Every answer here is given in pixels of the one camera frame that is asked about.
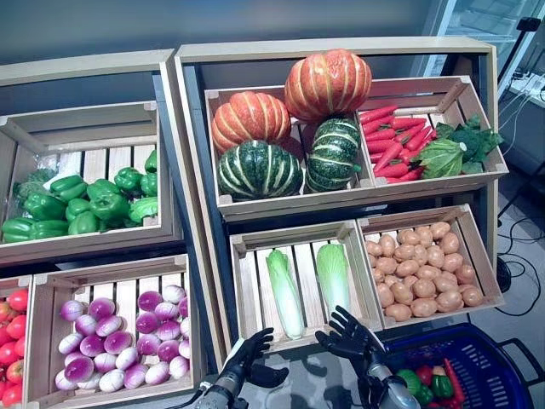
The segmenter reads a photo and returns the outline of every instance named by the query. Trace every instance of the pumpkin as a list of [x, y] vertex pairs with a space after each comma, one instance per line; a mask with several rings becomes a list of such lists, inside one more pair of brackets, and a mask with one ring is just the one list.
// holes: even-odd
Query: pumpkin
[[290, 115], [284, 103], [252, 91], [233, 94], [212, 120], [212, 139], [219, 154], [246, 141], [276, 143], [290, 132]]
[[221, 193], [237, 201], [290, 196], [299, 190], [302, 181], [295, 156], [264, 141], [232, 147], [218, 166]]
[[358, 109], [370, 86], [371, 71], [365, 61], [345, 49], [332, 49], [296, 62], [286, 80], [284, 101], [294, 117], [319, 122]]
[[361, 139], [358, 126], [350, 119], [323, 122], [314, 135], [308, 158], [306, 184], [312, 192], [343, 189], [361, 168], [354, 163]]

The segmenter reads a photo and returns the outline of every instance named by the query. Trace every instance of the green bell pepper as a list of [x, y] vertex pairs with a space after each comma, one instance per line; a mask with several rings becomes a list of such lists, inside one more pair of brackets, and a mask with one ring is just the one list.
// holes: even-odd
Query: green bell pepper
[[102, 192], [91, 200], [91, 211], [109, 226], [119, 227], [129, 214], [129, 202], [121, 194]]
[[157, 172], [157, 150], [154, 149], [150, 156], [147, 158], [146, 163], [144, 164], [144, 169], [148, 173]]
[[140, 185], [146, 196], [157, 196], [157, 173], [146, 173], [142, 177]]
[[121, 194], [121, 190], [119, 190], [118, 185], [106, 179], [97, 179], [95, 183], [87, 186], [87, 195], [91, 200], [96, 199], [102, 193]]
[[23, 207], [36, 220], [61, 220], [66, 210], [65, 203], [43, 193], [31, 193]]
[[155, 216], [159, 212], [157, 198], [143, 198], [130, 205], [129, 217], [135, 223], [142, 223], [144, 217]]
[[51, 183], [49, 188], [57, 198], [65, 203], [75, 198], [82, 198], [87, 192], [87, 183], [80, 175], [63, 177]]
[[113, 178], [116, 185], [131, 196], [141, 196], [140, 180], [142, 174], [135, 168], [122, 168]]

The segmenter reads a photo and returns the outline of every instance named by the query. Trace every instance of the green vegetable in basket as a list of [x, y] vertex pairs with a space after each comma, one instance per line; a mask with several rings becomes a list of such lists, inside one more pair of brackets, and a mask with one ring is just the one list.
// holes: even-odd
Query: green vegetable in basket
[[65, 203], [75, 198], [82, 198], [87, 192], [87, 183], [80, 175], [63, 177], [51, 183], [51, 193]]
[[36, 220], [61, 220], [66, 204], [44, 193], [31, 193], [23, 207]]

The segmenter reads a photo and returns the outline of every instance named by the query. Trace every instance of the potato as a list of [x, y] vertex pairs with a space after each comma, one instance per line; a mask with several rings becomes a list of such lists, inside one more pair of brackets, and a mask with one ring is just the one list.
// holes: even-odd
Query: potato
[[419, 279], [434, 279], [441, 275], [441, 270], [434, 266], [421, 266], [416, 272], [416, 277]]
[[412, 285], [412, 292], [420, 298], [429, 298], [435, 295], [435, 284], [430, 279], [419, 279]]
[[398, 262], [410, 260], [414, 255], [414, 245], [401, 245], [400, 247], [396, 247], [395, 251], [393, 252], [393, 258], [395, 258]]
[[385, 312], [387, 317], [394, 318], [396, 322], [407, 321], [412, 315], [410, 308], [404, 304], [392, 304]]
[[455, 271], [458, 284], [472, 284], [475, 281], [475, 270], [468, 264], [462, 264]]
[[446, 279], [445, 277], [435, 277], [433, 279], [433, 283], [435, 284], [435, 288], [438, 292], [458, 290], [458, 284], [451, 279]]
[[429, 229], [432, 231], [434, 240], [441, 240], [450, 231], [450, 224], [447, 222], [437, 222], [432, 224]]
[[395, 283], [390, 286], [390, 290], [393, 293], [393, 297], [396, 302], [401, 304], [410, 305], [413, 300], [412, 292], [403, 283]]
[[428, 248], [433, 244], [433, 234], [429, 227], [420, 226], [415, 229], [415, 233], [420, 237], [420, 244]]
[[393, 274], [398, 267], [398, 262], [390, 257], [380, 257], [376, 260], [376, 268], [382, 270], [384, 274]]
[[390, 287], [388, 287], [386, 284], [381, 283], [377, 285], [376, 292], [378, 293], [378, 298], [381, 300], [381, 305], [383, 308], [393, 304], [393, 293], [390, 291]]
[[439, 242], [439, 247], [445, 254], [456, 253], [460, 249], [460, 240], [452, 232], [448, 232]]
[[388, 234], [383, 234], [378, 240], [378, 244], [381, 245], [382, 255], [384, 257], [393, 256], [393, 251], [395, 250], [395, 240], [392, 236]]
[[382, 256], [382, 247], [381, 247], [381, 245], [379, 245], [378, 243], [375, 243], [374, 241], [366, 240], [365, 241], [365, 249], [372, 256], [375, 256], [375, 257]]
[[427, 263], [430, 266], [442, 268], [445, 262], [445, 254], [438, 245], [431, 245], [427, 249]]
[[437, 303], [432, 298], [418, 298], [410, 305], [415, 317], [429, 317], [437, 312]]
[[405, 260], [401, 262], [395, 270], [395, 275], [398, 277], [407, 277], [418, 271], [420, 266], [416, 260]]
[[441, 313], [451, 313], [456, 311], [460, 307], [460, 303], [463, 302], [462, 294], [456, 290], [450, 290], [442, 292], [435, 298], [437, 303], [437, 310]]
[[443, 270], [448, 271], [449, 273], [455, 272], [463, 264], [463, 257], [460, 253], [450, 253], [445, 256], [443, 261]]

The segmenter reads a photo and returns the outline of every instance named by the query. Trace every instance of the red tomato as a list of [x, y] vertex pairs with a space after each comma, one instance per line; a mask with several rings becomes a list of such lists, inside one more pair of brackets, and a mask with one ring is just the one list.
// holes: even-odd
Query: red tomato
[[18, 359], [19, 356], [15, 353], [15, 343], [5, 343], [0, 347], [0, 363], [11, 365]]
[[16, 316], [6, 328], [10, 337], [14, 339], [23, 337], [26, 331], [26, 315]]
[[8, 367], [6, 375], [8, 380], [13, 383], [23, 383], [23, 360], [17, 360]]
[[14, 292], [8, 297], [9, 306], [15, 311], [26, 311], [28, 304], [28, 290], [26, 288]]
[[2, 396], [2, 404], [5, 407], [12, 406], [14, 403], [20, 403], [23, 395], [23, 385], [15, 385], [6, 389]]

